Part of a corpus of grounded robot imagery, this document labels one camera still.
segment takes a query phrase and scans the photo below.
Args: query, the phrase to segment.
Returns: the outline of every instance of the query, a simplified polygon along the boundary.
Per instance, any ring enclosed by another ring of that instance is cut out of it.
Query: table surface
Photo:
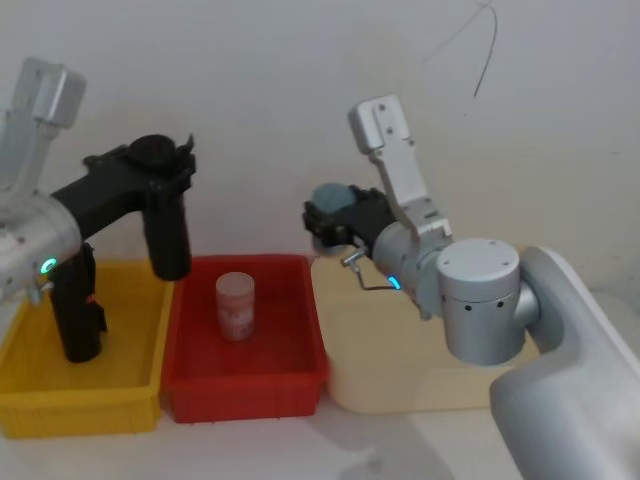
[[[627,340],[640,339],[637,316],[597,298],[612,320],[626,319]],[[15,308],[0,307],[0,337]],[[10,480],[521,479],[488,411],[360,416],[328,397],[309,418],[177,425],[165,414],[149,434],[0,437],[0,472]]]

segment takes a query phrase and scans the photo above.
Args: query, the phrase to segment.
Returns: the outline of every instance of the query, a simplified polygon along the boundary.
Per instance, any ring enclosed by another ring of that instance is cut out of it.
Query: translucent plastic cup
[[[255,282],[242,272],[225,273],[216,281],[218,324],[224,338],[244,340],[254,330]]]

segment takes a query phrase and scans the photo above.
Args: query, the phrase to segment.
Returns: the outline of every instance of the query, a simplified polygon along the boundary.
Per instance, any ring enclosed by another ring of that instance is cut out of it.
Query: plastic bin
[[[255,331],[224,340],[216,280],[255,280]],[[294,255],[200,257],[176,285],[164,388],[178,423],[312,415],[326,379],[309,262]]]
[[[173,284],[145,262],[98,263],[96,298],[109,331],[102,353],[72,364],[51,304],[20,308],[0,349],[0,424],[7,437],[146,432],[159,389]]]

